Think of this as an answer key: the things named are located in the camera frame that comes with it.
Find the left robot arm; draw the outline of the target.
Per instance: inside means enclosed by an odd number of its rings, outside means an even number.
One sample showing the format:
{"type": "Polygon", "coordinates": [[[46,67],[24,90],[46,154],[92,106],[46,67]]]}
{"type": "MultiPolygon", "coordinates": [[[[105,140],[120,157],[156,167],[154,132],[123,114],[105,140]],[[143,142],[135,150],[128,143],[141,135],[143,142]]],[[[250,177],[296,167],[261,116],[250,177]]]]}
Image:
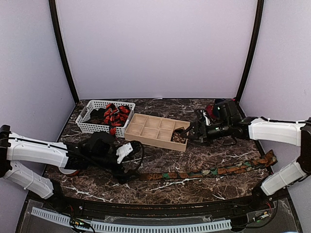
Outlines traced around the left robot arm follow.
{"type": "Polygon", "coordinates": [[[10,130],[0,128],[0,176],[29,190],[51,206],[63,212],[69,207],[58,182],[44,178],[21,161],[56,166],[65,175],[73,175],[90,166],[97,167],[112,175],[119,183],[126,183],[137,176],[137,169],[125,171],[122,162],[138,152],[145,153],[138,141],[121,146],[114,144],[115,138],[106,132],[94,132],[89,139],[78,144],[47,142],[26,138],[10,130]]]}

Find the dark tie in basket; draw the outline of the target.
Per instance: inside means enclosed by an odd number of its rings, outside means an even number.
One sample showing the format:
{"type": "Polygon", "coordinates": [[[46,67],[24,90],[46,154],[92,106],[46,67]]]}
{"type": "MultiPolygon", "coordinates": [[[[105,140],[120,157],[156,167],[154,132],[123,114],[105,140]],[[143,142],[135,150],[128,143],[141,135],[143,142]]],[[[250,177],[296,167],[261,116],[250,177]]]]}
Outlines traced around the dark tie in basket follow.
{"type": "Polygon", "coordinates": [[[105,109],[100,108],[99,110],[93,110],[90,113],[90,119],[86,123],[90,124],[104,124],[105,109]]]}

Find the blue cup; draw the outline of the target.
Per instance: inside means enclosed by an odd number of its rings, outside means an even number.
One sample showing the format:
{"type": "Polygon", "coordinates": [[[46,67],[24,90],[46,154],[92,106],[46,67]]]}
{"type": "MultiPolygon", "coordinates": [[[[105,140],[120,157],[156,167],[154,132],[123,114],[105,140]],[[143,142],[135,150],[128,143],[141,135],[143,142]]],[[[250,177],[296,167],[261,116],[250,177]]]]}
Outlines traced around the blue cup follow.
{"type": "Polygon", "coordinates": [[[223,102],[223,101],[226,101],[226,99],[215,99],[215,103],[219,103],[219,102],[223,102]]]}

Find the white orange bowl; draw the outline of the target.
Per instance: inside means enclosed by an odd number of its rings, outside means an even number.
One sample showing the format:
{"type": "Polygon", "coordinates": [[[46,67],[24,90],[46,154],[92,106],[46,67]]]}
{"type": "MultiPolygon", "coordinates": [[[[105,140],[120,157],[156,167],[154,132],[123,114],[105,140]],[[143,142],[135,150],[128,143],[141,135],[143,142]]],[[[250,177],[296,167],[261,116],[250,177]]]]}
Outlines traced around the white orange bowl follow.
{"type": "Polygon", "coordinates": [[[64,169],[63,170],[63,174],[67,175],[67,176],[75,176],[80,172],[80,170],[74,170],[74,169],[64,169]]]}

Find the right black frame post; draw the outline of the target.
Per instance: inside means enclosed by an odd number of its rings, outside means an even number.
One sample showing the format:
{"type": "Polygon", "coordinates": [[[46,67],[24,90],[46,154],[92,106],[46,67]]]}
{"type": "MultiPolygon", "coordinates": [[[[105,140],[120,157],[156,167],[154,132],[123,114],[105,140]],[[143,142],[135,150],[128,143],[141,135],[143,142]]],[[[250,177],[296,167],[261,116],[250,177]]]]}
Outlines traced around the right black frame post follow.
{"type": "Polygon", "coordinates": [[[248,80],[248,76],[251,70],[251,65],[253,62],[253,58],[255,55],[255,50],[257,46],[257,41],[259,37],[259,31],[260,31],[260,26],[261,26],[261,20],[262,20],[262,15],[263,15],[263,9],[264,9],[264,0],[258,0],[257,1],[257,6],[256,6],[256,13],[255,13],[255,19],[254,19],[254,25],[252,29],[252,35],[251,35],[251,40],[250,40],[250,45],[241,77],[241,81],[238,87],[238,91],[236,93],[235,100],[237,102],[240,102],[246,87],[246,83],[248,80]]]}

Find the white perforated basket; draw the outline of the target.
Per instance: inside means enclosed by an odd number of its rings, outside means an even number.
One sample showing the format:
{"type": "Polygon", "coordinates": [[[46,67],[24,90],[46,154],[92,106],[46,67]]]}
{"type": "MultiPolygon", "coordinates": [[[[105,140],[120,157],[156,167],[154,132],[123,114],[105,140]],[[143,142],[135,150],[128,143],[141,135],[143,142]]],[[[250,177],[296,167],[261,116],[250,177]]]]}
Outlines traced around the white perforated basket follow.
{"type": "Polygon", "coordinates": [[[132,102],[91,100],[77,117],[76,124],[84,133],[105,131],[124,138],[135,106],[132,102]]]}

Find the rolled dark tie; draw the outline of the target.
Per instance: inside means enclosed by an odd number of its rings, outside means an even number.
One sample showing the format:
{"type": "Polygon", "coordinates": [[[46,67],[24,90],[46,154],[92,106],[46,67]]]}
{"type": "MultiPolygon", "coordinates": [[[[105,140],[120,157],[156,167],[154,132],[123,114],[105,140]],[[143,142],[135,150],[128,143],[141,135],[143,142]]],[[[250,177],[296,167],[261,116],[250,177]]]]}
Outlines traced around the rolled dark tie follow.
{"type": "Polygon", "coordinates": [[[176,128],[176,129],[174,130],[174,132],[175,132],[175,133],[180,133],[180,134],[181,134],[184,130],[185,130],[184,127],[180,127],[180,128],[176,128]]]}

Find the wooden compartment tray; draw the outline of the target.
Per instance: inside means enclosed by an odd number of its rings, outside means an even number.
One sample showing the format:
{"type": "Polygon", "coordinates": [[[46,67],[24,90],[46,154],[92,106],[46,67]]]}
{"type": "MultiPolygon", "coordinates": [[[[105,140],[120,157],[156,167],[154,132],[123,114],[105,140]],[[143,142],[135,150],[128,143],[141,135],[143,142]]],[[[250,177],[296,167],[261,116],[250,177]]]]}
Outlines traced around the wooden compartment tray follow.
{"type": "Polygon", "coordinates": [[[173,141],[173,133],[188,126],[190,123],[187,121],[135,113],[124,135],[127,141],[136,140],[148,146],[185,152],[187,141],[173,141]]]}

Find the left black frame post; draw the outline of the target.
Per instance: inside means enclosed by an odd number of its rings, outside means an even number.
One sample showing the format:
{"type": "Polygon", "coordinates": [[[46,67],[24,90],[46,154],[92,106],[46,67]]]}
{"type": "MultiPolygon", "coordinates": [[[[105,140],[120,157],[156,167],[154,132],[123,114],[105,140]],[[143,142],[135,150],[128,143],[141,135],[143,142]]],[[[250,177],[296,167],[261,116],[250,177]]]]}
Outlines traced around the left black frame post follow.
{"type": "Polygon", "coordinates": [[[61,28],[60,28],[60,23],[59,23],[59,18],[58,18],[58,13],[56,9],[56,1],[55,0],[48,0],[49,2],[49,9],[50,9],[50,15],[51,15],[51,20],[52,20],[52,26],[53,26],[53,31],[54,31],[54,36],[58,48],[58,53],[61,59],[62,67],[65,73],[65,77],[70,89],[71,96],[77,104],[80,100],[78,97],[78,93],[73,81],[73,77],[71,74],[71,70],[69,67],[66,51],[65,51],[65,46],[62,38],[62,33],[61,33],[61,28]]]}

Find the red saucer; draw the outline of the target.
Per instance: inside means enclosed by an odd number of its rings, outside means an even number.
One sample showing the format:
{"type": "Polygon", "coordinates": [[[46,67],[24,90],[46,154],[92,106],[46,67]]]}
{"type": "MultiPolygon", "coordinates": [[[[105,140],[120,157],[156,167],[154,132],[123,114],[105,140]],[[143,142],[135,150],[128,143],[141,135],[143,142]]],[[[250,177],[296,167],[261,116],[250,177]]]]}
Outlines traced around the red saucer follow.
{"type": "Polygon", "coordinates": [[[211,118],[216,118],[216,115],[214,114],[214,106],[213,105],[208,105],[206,107],[206,112],[208,113],[208,115],[211,117],[211,118]]]}

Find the brown green patterned tie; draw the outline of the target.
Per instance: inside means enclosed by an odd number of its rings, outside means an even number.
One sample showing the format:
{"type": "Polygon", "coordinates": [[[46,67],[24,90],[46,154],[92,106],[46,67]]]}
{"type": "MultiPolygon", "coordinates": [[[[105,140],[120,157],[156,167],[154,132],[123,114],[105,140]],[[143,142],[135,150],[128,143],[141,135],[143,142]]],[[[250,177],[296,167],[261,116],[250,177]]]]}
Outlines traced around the brown green patterned tie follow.
{"type": "Polygon", "coordinates": [[[191,178],[213,178],[246,173],[252,170],[265,169],[277,163],[277,158],[272,150],[268,151],[262,158],[242,161],[231,166],[212,167],[205,170],[188,172],[166,172],[166,173],[142,173],[140,181],[178,180],[191,178]]]}

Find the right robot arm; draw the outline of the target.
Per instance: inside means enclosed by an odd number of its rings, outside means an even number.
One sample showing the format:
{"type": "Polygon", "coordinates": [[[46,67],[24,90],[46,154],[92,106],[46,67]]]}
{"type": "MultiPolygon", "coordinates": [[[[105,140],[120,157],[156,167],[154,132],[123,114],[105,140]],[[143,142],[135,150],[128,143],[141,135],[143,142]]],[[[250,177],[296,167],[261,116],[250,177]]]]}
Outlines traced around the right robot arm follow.
{"type": "Polygon", "coordinates": [[[287,143],[300,147],[300,156],[270,175],[259,185],[254,195],[248,199],[248,207],[259,210],[278,190],[297,182],[311,174],[311,122],[310,121],[276,121],[263,117],[246,117],[232,121],[226,120],[216,124],[206,121],[193,122],[182,133],[182,137],[203,142],[224,136],[244,140],[268,140],[287,143]]]}

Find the black frame post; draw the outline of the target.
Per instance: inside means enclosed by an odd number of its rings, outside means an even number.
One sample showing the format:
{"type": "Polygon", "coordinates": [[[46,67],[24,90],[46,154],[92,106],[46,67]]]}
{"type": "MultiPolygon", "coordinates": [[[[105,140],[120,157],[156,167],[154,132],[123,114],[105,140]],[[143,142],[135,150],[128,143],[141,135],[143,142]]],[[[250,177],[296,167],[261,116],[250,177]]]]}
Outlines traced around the black frame post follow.
{"type": "Polygon", "coordinates": [[[256,6],[256,13],[255,13],[255,19],[254,19],[254,25],[252,29],[252,35],[251,35],[251,40],[250,40],[250,45],[241,77],[241,81],[238,87],[238,91],[236,93],[235,100],[237,102],[240,102],[246,87],[246,83],[248,80],[248,76],[251,70],[251,65],[253,62],[253,58],[255,55],[255,50],[257,46],[257,41],[259,37],[259,31],[260,31],[260,26],[261,26],[261,20],[262,20],[262,15],[263,15],[263,9],[264,9],[264,0],[258,0],[257,1],[257,6],[256,6]]]}
{"type": "Polygon", "coordinates": [[[59,18],[58,18],[58,13],[56,9],[56,1],[55,0],[48,0],[49,2],[49,9],[50,9],[50,15],[51,15],[51,20],[52,20],[52,26],[53,26],[53,31],[54,31],[54,36],[58,48],[58,53],[61,59],[62,67],[65,73],[65,77],[70,89],[71,96],[77,104],[80,100],[78,97],[78,93],[73,81],[73,77],[71,74],[71,70],[69,67],[66,51],[65,51],[65,46],[62,38],[62,33],[61,33],[61,28],[60,28],[60,23],[59,23],[59,18]]]}

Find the red black striped tie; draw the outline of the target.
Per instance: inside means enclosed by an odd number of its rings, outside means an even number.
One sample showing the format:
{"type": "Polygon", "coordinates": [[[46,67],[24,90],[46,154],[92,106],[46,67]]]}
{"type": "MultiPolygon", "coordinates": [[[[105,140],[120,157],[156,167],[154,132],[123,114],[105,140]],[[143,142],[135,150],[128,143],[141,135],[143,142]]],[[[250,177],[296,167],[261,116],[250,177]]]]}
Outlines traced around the red black striped tie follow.
{"type": "Polygon", "coordinates": [[[115,104],[107,105],[104,112],[104,124],[109,126],[109,133],[116,135],[117,127],[123,127],[129,117],[131,109],[129,106],[121,105],[116,107],[115,104]]]}

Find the black front rail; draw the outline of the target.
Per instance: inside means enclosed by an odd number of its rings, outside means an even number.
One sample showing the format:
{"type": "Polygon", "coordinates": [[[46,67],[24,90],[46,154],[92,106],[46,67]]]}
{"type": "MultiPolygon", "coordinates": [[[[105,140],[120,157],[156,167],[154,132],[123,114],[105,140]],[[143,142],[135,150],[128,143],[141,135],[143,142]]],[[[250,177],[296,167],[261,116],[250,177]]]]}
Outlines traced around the black front rail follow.
{"type": "Polygon", "coordinates": [[[77,194],[75,198],[66,197],[70,206],[66,215],[85,219],[104,219],[107,216],[121,217],[190,217],[211,215],[213,217],[245,217],[252,211],[276,208],[277,196],[266,200],[253,200],[250,191],[231,186],[202,189],[177,186],[173,189],[159,188],[147,191],[125,189],[117,191],[111,199],[77,194]]]}

